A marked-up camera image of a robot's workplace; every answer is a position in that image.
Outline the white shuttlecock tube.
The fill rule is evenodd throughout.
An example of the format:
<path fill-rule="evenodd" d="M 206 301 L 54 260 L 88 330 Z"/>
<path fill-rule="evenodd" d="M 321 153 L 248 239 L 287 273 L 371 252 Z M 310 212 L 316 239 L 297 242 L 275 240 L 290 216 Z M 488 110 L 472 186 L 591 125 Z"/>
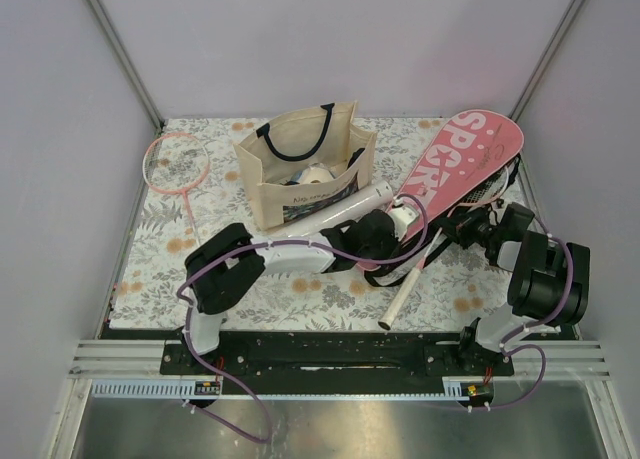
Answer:
<path fill-rule="evenodd" d="M 365 214 L 391 201 L 393 190 L 387 181 L 379 181 L 282 230 L 285 236 L 306 236 L 331 228 Z"/>

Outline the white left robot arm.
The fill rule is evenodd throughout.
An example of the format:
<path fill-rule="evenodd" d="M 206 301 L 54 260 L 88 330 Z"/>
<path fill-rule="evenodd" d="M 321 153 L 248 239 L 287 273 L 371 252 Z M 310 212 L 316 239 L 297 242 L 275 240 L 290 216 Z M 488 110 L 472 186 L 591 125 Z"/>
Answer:
<path fill-rule="evenodd" d="M 407 232 L 398 216 L 375 209 L 307 236 L 264 237 L 233 223 L 198 247 L 184 261 L 191 294 L 183 334 L 189 342 L 182 362 L 196 374 L 216 365 L 220 329 L 262 276 L 290 272 L 332 273 L 352 269 L 360 260 L 389 260 Z"/>

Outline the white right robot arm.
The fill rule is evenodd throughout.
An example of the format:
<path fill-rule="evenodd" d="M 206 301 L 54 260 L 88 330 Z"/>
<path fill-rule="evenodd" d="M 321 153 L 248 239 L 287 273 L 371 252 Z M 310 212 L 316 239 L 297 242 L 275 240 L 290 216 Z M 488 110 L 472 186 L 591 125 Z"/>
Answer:
<path fill-rule="evenodd" d="M 535 214 L 510 204 L 495 224 L 482 206 L 443 222 L 447 239 L 466 249 L 478 244 L 489 264 L 511 273 L 506 303 L 463 328 L 444 364 L 469 375 L 498 365 L 510 344 L 543 326 L 573 326 L 586 312 L 590 249 L 529 228 Z"/>

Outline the pink racket cover bag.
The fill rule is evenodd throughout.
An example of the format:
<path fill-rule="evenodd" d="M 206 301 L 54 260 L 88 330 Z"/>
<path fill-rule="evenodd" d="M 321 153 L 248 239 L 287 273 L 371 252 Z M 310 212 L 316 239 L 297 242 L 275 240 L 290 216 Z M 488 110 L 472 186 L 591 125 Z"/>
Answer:
<path fill-rule="evenodd" d="M 513 161 L 524 133 L 489 110 L 462 111 L 444 122 L 415 161 L 398 192 L 420 200 L 429 224 Z"/>

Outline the pink badminton racket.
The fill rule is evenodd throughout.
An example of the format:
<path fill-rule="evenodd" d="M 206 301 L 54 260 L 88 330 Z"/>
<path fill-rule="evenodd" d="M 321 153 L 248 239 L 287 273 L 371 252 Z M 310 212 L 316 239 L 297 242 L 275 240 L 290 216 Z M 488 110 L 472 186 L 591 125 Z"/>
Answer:
<path fill-rule="evenodd" d="M 180 196 L 197 246 L 202 245 L 189 194 L 207 178 L 211 158 L 202 141 L 185 133 L 163 134 L 147 148 L 142 160 L 142 177 L 152 191 Z"/>
<path fill-rule="evenodd" d="M 506 165 L 496 182 L 487 187 L 485 194 L 477 201 L 463 200 L 452 206 L 445 217 L 450 219 L 455 211 L 459 208 L 466 208 L 468 212 L 475 209 L 491 205 L 498 201 L 510 185 L 515 181 L 515 176 L 518 173 L 518 168 L 521 162 L 521 155 L 518 154 L 516 158 L 508 165 Z M 395 297 L 391 301 L 386 312 L 381 316 L 378 321 L 378 325 L 385 331 L 389 331 L 394 321 L 396 320 L 401 308 L 407 301 L 409 295 L 413 291 L 416 282 L 418 281 L 423 269 L 426 266 L 428 255 L 434 249 L 440 236 L 443 234 L 443 228 L 439 227 L 435 233 L 434 239 L 427 246 L 426 251 L 420 256 L 418 262 L 411 268 L 406 277 L 403 279 L 400 289 L 396 293 Z"/>

